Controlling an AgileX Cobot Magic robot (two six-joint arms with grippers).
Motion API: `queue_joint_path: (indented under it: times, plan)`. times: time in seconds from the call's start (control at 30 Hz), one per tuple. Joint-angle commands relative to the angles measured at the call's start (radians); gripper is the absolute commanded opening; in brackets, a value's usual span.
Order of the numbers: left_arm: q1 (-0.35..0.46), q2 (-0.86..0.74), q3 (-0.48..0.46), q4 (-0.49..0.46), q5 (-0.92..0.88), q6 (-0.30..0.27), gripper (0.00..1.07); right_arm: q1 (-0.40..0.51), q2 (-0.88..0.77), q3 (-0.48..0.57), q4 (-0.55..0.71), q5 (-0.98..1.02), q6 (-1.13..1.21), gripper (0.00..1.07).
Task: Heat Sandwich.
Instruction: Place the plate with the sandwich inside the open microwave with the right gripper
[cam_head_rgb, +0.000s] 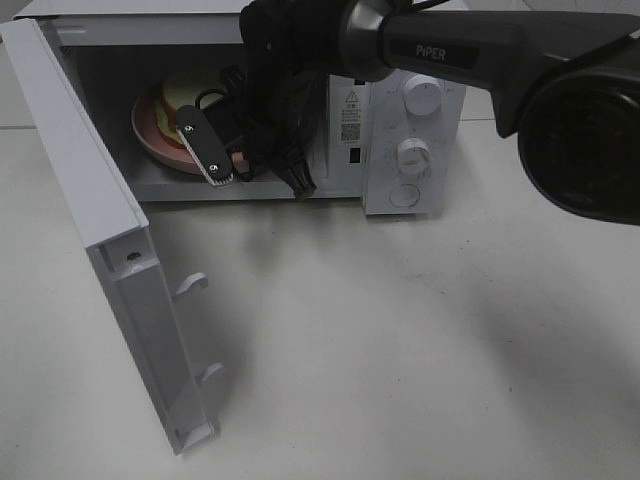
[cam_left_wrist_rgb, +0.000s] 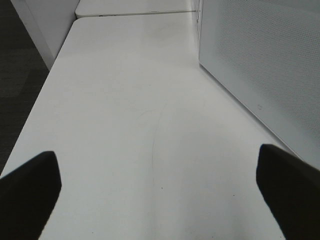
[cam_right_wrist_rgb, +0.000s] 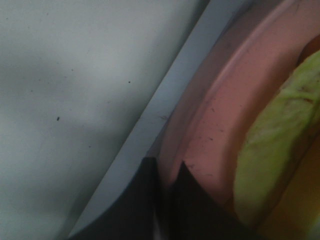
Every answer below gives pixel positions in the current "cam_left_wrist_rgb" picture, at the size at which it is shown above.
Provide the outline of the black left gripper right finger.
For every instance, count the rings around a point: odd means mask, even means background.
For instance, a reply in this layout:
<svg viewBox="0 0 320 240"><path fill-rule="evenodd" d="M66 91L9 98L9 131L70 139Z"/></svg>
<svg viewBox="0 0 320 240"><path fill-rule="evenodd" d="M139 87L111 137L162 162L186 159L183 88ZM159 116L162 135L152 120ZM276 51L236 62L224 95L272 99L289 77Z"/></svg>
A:
<svg viewBox="0 0 320 240"><path fill-rule="evenodd" d="M256 183L287 240L320 238L320 171L283 149L262 144Z"/></svg>

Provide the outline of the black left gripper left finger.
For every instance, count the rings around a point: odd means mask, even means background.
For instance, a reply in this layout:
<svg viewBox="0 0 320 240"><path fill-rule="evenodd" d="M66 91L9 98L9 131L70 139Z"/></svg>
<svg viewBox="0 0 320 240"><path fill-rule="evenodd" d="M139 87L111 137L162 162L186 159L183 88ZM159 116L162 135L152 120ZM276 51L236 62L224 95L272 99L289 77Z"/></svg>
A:
<svg viewBox="0 0 320 240"><path fill-rule="evenodd" d="M37 240L62 188L56 154L44 151L0 179L0 238Z"/></svg>

